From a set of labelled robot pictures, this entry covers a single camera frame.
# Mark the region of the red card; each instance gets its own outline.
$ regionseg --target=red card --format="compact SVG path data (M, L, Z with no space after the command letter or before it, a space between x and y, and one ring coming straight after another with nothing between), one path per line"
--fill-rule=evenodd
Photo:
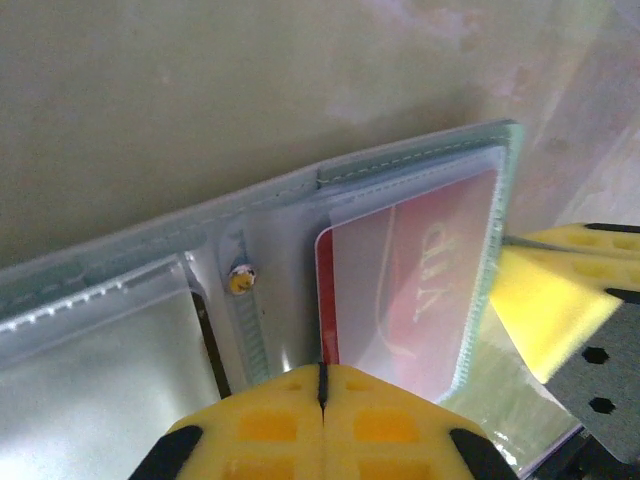
M320 234L326 362L358 367L432 401L449 391L496 178L485 171Z

